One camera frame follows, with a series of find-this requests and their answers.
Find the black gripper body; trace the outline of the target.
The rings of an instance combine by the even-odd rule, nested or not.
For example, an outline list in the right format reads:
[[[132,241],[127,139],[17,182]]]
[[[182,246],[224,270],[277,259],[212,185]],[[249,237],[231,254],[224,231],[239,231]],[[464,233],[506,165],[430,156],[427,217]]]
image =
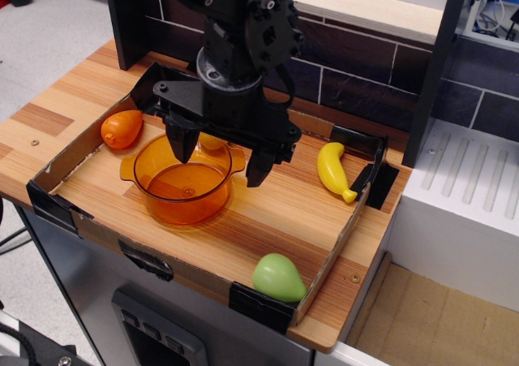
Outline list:
[[[289,119],[290,102],[268,100],[261,83],[219,89],[202,80],[162,80],[154,84],[153,93],[163,122],[166,116],[183,116],[199,123],[201,132],[253,151],[269,151],[274,164],[291,161],[301,138],[300,129]]]

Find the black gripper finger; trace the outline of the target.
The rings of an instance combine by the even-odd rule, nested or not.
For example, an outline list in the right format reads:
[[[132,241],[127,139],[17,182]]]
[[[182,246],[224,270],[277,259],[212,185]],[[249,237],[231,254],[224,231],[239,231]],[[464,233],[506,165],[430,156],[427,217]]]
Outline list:
[[[164,123],[165,134],[174,156],[182,164],[188,163],[198,143],[201,125],[183,116],[166,116]]]
[[[272,153],[265,149],[255,149],[247,164],[247,186],[259,187],[270,173],[272,165]]]

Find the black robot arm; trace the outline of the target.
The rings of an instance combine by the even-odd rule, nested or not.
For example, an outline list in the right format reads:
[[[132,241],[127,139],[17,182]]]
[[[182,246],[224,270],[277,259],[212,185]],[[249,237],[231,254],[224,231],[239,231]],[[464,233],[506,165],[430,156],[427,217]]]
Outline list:
[[[160,81],[155,114],[175,157],[185,163],[200,133],[251,150],[247,185],[258,187],[273,165],[289,162],[300,129],[290,121],[295,85],[285,64],[303,35],[292,0],[179,0],[204,15],[198,78]]]

